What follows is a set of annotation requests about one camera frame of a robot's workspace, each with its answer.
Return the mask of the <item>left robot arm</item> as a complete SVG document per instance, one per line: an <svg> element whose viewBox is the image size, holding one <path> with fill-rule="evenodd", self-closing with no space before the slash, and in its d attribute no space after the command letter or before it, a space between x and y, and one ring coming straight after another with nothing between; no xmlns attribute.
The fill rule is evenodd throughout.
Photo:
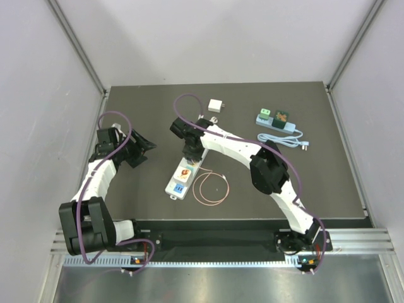
<svg viewBox="0 0 404 303"><path fill-rule="evenodd" d="M59 218L68 253L73 256L101 250L111 251L122 243L137 250L143 235L132 220L114 222L105 198L119 167L126 162L135 168L145 162L145 153L156 148L135 130L126 135L120 125L97 130L98 142L88 161L88 171L79 191L59 207Z"/></svg>

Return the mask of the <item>white cube socket adapter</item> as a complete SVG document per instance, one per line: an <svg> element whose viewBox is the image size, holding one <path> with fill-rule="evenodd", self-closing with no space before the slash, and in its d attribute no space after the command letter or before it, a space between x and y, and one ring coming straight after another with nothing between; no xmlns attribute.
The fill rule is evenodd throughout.
<svg viewBox="0 0 404 303"><path fill-rule="evenodd" d="M174 179L177 182L188 183L192 176L192 170L186 167L179 166L174 173Z"/></svg>

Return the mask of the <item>white multicolour power strip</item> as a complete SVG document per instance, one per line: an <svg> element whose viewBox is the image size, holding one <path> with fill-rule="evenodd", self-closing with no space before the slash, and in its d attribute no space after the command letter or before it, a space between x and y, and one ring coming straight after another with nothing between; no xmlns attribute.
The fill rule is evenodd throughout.
<svg viewBox="0 0 404 303"><path fill-rule="evenodd" d="M201 160L197 162L187 160L185 157L181 158L181 161L165 188L165 193L169 195L170 199L184 199L188 190L193 185L193 181L195 180L207 153L208 150L205 150L202 154Z"/></svg>

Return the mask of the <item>white charger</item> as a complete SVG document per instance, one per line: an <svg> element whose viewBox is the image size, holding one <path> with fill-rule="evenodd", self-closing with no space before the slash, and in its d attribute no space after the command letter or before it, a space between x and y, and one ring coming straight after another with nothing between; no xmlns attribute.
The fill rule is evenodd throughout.
<svg viewBox="0 0 404 303"><path fill-rule="evenodd" d="M225 104L221 100L210 99L208 104L208 110L210 112L220 113Z"/></svg>

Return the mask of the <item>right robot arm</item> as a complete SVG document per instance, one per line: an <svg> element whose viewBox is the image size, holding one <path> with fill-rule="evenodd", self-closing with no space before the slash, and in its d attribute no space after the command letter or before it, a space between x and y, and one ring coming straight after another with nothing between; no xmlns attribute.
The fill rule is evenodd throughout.
<svg viewBox="0 0 404 303"><path fill-rule="evenodd" d="M170 130L185 144L184 160L200 163L208 151L218 152L241 163L250 171L253 186L271 196L288 220L291 231L284 237L292 239L286 251L308 250L318 241L322 226L300 200L300 187L295 191L289 170L300 178L291 163L280 153L275 142L255 142L229 133L213 122L201 118L188 123L178 117Z"/></svg>

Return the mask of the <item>light green usb charger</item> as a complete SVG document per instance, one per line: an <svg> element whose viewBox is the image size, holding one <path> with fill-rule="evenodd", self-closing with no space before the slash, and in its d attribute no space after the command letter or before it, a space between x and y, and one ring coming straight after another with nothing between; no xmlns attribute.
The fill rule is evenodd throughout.
<svg viewBox="0 0 404 303"><path fill-rule="evenodd" d="M262 108L259 113L259 118L262 120L268 120L270 118L271 110Z"/></svg>

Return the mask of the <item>dark green cube adapter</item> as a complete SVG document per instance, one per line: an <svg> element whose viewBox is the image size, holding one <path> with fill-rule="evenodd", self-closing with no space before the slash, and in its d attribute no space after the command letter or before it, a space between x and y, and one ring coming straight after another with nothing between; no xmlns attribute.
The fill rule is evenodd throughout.
<svg viewBox="0 0 404 303"><path fill-rule="evenodd" d="M289 113L283 110L276 110L273 117L272 126L277 129L284 129L288 123Z"/></svg>

